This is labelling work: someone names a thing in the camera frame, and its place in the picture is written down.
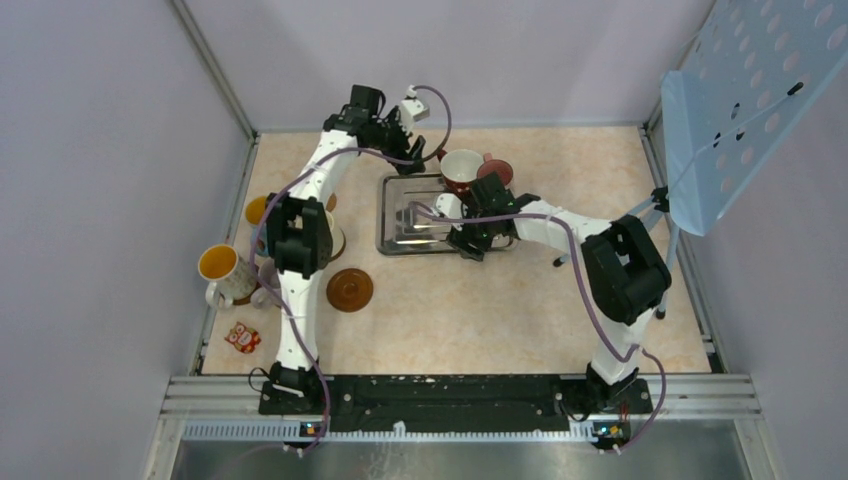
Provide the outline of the lilac ribbed mug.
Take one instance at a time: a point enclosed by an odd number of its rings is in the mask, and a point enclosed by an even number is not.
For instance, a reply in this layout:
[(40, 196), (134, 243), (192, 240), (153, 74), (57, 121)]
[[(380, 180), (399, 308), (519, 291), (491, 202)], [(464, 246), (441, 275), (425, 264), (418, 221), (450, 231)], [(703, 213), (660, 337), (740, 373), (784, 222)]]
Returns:
[(265, 259), (257, 270), (259, 286), (251, 295), (250, 302), (254, 308), (281, 308), (281, 290), (278, 272), (271, 258)]

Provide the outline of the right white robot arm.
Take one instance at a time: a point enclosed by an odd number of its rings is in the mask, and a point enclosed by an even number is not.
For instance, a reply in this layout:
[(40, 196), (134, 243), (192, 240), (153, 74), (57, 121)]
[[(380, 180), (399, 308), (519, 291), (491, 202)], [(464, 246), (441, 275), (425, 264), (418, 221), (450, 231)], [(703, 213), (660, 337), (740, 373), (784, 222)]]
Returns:
[(471, 192), (470, 202), (453, 193), (434, 202), (436, 218), (451, 226), (448, 245), (474, 261), (483, 260), (497, 236), (566, 255), (600, 339), (587, 368), (586, 397), (594, 409), (614, 411), (635, 378), (648, 320), (672, 284), (648, 228), (633, 214), (596, 219), (534, 194), (514, 196), (495, 174), (473, 182)]

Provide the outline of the silver metal tray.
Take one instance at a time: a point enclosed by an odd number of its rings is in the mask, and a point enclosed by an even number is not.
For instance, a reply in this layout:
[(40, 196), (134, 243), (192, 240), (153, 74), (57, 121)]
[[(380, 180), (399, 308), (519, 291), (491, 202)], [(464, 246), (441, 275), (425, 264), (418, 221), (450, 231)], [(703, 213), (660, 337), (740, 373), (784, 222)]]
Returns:
[(381, 179), (376, 248), (385, 256), (456, 254), (446, 238), (451, 225), (434, 222), (409, 207), (413, 201), (435, 208), (437, 198), (449, 193), (438, 173)]

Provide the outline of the red white-inside mug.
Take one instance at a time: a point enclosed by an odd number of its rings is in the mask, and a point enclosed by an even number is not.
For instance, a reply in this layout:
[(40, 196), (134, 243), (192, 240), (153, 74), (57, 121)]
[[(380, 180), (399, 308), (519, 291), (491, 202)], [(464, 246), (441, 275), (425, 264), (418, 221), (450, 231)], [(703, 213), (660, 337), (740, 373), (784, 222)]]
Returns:
[(471, 184), (484, 164), (482, 154), (468, 149), (442, 151), (438, 156), (441, 176), (448, 190), (460, 200), (472, 198)]

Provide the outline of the white floral family mug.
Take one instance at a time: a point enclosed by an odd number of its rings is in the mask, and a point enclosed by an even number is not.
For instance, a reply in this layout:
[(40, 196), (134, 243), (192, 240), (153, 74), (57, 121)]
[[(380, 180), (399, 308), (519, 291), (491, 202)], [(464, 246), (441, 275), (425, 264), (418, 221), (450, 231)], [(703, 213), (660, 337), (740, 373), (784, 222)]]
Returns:
[(258, 288), (254, 268), (227, 244), (206, 249), (198, 260), (197, 270), (208, 282), (207, 304), (218, 311), (249, 304)]

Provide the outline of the cream white mug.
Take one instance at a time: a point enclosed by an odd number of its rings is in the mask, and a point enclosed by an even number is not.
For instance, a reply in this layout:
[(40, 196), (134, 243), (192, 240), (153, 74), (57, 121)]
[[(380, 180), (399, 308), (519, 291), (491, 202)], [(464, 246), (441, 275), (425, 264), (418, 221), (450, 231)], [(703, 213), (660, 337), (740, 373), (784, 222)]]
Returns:
[(335, 219), (335, 217), (333, 216), (333, 214), (331, 212), (326, 212), (325, 217), (327, 219), (328, 226), (329, 226), (330, 233), (331, 233), (332, 248), (331, 248), (330, 260), (335, 261), (344, 252), (344, 249), (346, 247), (346, 237), (345, 237), (343, 230), (339, 226), (339, 223), (337, 222), (337, 220)]

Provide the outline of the blue butterfly mug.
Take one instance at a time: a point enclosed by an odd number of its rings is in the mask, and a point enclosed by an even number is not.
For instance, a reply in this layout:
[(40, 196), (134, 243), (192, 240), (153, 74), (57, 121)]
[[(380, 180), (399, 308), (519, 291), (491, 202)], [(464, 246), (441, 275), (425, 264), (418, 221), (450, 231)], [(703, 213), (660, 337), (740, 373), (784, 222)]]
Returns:
[(251, 228), (251, 245), (260, 257), (268, 256), (266, 227), (260, 223), (266, 209), (265, 202), (264, 196), (257, 196), (247, 203), (244, 210), (244, 218)]

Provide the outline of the light brown coaster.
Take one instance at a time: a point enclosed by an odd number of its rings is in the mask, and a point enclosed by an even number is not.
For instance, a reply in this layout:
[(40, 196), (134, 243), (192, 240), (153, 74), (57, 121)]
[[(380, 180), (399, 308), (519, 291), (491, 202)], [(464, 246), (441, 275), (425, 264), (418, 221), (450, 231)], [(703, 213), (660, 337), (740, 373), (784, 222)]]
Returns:
[(327, 200), (326, 205), (325, 205), (325, 210), (328, 211), (328, 212), (334, 211), (337, 207), (337, 203), (338, 203), (337, 195), (335, 193), (331, 194), (330, 197)]

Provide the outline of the pink ghost mug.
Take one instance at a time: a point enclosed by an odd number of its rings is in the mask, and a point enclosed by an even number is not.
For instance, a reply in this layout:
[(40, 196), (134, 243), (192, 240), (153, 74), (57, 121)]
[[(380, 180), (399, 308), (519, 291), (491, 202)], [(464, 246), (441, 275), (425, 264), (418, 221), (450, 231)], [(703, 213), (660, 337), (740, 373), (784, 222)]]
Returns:
[(512, 165), (505, 160), (495, 158), (492, 153), (485, 153), (483, 155), (483, 163), (476, 172), (476, 178), (480, 180), (492, 173), (498, 176), (505, 188), (511, 186), (514, 178)]

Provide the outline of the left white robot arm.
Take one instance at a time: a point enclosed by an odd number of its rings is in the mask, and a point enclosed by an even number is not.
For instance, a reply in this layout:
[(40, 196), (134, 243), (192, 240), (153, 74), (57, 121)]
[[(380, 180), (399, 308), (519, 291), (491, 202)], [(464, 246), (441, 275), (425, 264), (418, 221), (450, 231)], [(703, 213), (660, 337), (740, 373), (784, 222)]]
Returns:
[(422, 173), (426, 141), (412, 134), (429, 107), (415, 86), (391, 109), (382, 91), (355, 85), (341, 110), (324, 122), (315, 151), (298, 176), (266, 200), (266, 246), (282, 300), (281, 338), (265, 386), (297, 413), (319, 404), (323, 391), (318, 368), (315, 321), (321, 276), (334, 241), (326, 204), (350, 165), (370, 154), (401, 175)]

